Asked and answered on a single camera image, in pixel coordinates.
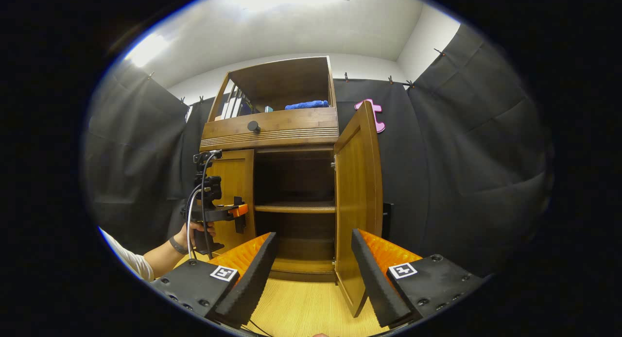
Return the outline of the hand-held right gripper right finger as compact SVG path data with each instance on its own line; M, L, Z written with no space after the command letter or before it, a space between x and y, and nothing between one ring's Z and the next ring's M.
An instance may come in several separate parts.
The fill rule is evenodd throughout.
M351 248L381 327L430 319L485 283L442 255L421 257L362 229Z

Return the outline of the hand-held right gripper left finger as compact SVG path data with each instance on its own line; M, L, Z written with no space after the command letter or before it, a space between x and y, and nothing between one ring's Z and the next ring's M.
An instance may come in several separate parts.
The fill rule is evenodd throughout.
M151 285L202 318L239 328L259 303L276 253L277 233L268 232L208 262L189 259Z

